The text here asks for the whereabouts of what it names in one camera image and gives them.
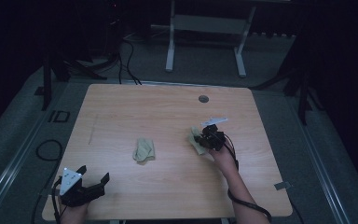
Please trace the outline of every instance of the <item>folded cloth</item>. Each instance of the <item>folded cloth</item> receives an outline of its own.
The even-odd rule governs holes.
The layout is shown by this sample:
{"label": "folded cloth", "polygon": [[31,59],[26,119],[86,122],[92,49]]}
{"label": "folded cloth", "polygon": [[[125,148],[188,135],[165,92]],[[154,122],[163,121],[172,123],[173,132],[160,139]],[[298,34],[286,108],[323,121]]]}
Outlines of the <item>folded cloth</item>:
{"label": "folded cloth", "polygon": [[132,157],[136,161],[152,161],[155,159],[153,140],[138,138],[138,147],[133,151]]}
{"label": "folded cloth", "polygon": [[199,153],[199,155],[202,155],[206,152],[205,147],[202,147],[198,142],[196,142],[196,140],[194,139],[194,137],[199,137],[200,136],[200,130],[196,127],[191,127],[191,133],[188,135],[188,141],[191,143],[191,145],[193,145],[193,147],[197,150],[197,153]]}

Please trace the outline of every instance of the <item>table top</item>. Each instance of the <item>table top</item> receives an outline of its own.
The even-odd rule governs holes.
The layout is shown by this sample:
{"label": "table top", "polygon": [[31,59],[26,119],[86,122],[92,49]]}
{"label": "table top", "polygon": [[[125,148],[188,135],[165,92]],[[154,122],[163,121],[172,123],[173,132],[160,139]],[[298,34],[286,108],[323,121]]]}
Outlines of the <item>table top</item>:
{"label": "table top", "polygon": [[[209,102],[199,101],[206,95]],[[58,175],[87,165],[83,186],[110,174],[105,195],[89,206],[89,219],[234,217],[227,183],[209,154],[187,140],[191,127],[226,117],[219,131],[232,140],[241,176],[258,205],[289,216],[281,174],[250,90],[226,87],[93,84],[89,86]],[[152,139],[154,161],[132,158],[138,138]],[[43,218],[53,220],[51,199]]]}

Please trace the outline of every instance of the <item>gray floor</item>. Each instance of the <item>gray floor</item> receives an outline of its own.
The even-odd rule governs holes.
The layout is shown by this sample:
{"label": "gray floor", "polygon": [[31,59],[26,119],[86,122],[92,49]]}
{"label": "gray floor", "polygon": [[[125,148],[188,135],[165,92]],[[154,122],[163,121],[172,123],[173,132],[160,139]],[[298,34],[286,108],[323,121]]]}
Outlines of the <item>gray floor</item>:
{"label": "gray floor", "polygon": [[[294,40],[250,36],[242,54],[248,76],[240,78],[237,76],[232,48],[227,45],[218,47],[211,43],[205,44],[203,41],[196,45],[186,39],[186,34],[179,35],[173,72],[166,73],[166,37],[166,33],[156,31],[156,36],[148,42],[134,35],[127,38],[134,45],[131,71],[144,84],[254,86],[276,75]],[[121,52],[126,61],[131,52],[130,46],[124,44]],[[117,71],[115,66],[101,72],[102,76],[109,77],[103,82],[117,83]],[[129,79],[126,72],[123,73],[123,78]],[[11,174],[10,177],[4,176],[6,184],[0,185],[0,223],[31,222],[39,192],[54,169],[54,162],[39,160],[35,150],[48,139],[58,140],[63,147],[66,146],[87,87],[95,82],[77,75],[69,83],[54,81],[53,102],[48,111],[42,112],[42,97],[34,96],[36,88],[42,85],[42,72],[39,70],[30,76],[0,118],[0,178],[1,174]],[[325,112],[317,110],[315,106],[307,112],[308,126],[301,125],[296,117],[298,100],[282,94],[284,83],[285,81],[253,93],[282,178],[293,185],[287,190],[289,197],[305,223],[358,223],[358,175],[334,126]],[[48,122],[52,110],[69,111],[71,116],[68,122]],[[59,153],[54,144],[44,145],[40,150],[52,158]],[[17,166],[18,172],[6,170],[16,156],[23,158],[23,163]],[[46,197],[43,196],[37,206],[36,223],[46,222],[41,218],[45,201]],[[158,223],[218,221],[160,220]],[[290,217],[275,217],[273,223],[300,222],[297,214],[293,213]]]}

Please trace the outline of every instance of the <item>crumpled cloth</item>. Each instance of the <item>crumpled cloth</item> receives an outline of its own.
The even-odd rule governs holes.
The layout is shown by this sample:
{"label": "crumpled cloth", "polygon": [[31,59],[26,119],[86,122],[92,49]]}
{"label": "crumpled cloth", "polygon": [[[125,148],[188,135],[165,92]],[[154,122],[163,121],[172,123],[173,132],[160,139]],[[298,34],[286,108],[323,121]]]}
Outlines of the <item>crumpled cloth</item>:
{"label": "crumpled cloth", "polygon": [[156,154],[153,140],[138,138],[137,148],[133,151],[132,157],[138,162],[154,160],[156,158]]}
{"label": "crumpled cloth", "polygon": [[196,140],[194,140],[195,136],[200,136],[200,130],[196,127],[191,127],[191,133],[188,135],[188,141],[193,145],[199,155],[206,153],[205,147],[202,147]]}

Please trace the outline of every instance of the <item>white metal table leg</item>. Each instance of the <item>white metal table leg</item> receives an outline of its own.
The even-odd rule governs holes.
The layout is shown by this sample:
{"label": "white metal table leg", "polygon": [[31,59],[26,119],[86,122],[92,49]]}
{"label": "white metal table leg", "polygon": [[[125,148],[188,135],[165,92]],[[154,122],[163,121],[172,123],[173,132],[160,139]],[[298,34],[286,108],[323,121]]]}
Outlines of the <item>white metal table leg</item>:
{"label": "white metal table leg", "polygon": [[245,45],[246,37],[249,34],[249,29],[251,27],[252,19],[254,15],[255,15],[255,7],[252,7],[248,20],[243,26],[241,42],[236,48],[234,48],[234,55],[235,55],[235,60],[237,62],[238,75],[240,77],[246,77],[245,65],[243,64],[243,58],[242,58],[242,50],[243,50],[243,46]]}
{"label": "white metal table leg", "polygon": [[170,24],[170,45],[168,46],[167,63],[165,64],[165,71],[171,72],[173,70],[173,57],[175,54],[174,43],[174,20],[175,20],[175,1],[171,1],[171,24]]}

